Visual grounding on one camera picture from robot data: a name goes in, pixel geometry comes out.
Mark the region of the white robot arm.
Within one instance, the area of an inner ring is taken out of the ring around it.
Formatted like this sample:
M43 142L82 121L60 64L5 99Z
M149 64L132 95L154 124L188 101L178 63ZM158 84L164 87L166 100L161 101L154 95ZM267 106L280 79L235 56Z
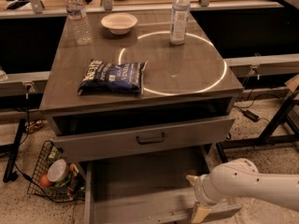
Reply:
M217 165L207 175L187 175L197 201L192 224L201 224L227 197L250 197L299 211L299 175L262 174L248 159Z

